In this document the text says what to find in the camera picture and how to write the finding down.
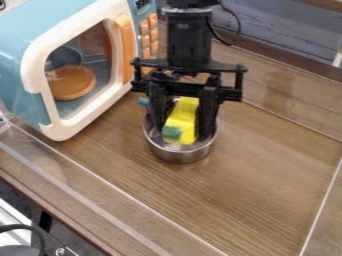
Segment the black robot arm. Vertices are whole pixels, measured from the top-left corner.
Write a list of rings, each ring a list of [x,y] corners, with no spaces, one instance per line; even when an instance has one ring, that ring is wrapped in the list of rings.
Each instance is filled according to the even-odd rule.
[[[220,38],[212,7],[221,0],[166,0],[166,55],[130,61],[132,90],[148,96],[148,115],[162,139],[190,144],[209,137],[219,106],[241,100],[247,68],[210,57]]]

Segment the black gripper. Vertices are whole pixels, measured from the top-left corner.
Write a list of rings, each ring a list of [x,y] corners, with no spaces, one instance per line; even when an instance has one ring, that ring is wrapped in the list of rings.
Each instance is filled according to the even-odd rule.
[[[168,5],[162,9],[166,18],[166,57],[164,59],[138,59],[130,61],[134,70],[132,90],[145,92],[153,124],[161,130],[165,119],[166,97],[169,94],[194,97],[198,95],[198,138],[205,139],[215,126],[217,99],[240,101],[243,95],[243,65],[224,64],[210,58],[210,37],[227,46],[227,42],[215,32],[212,21],[212,5]],[[177,82],[161,74],[170,71],[174,76],[196,76],[209,74],[204,85],[189,85]]]

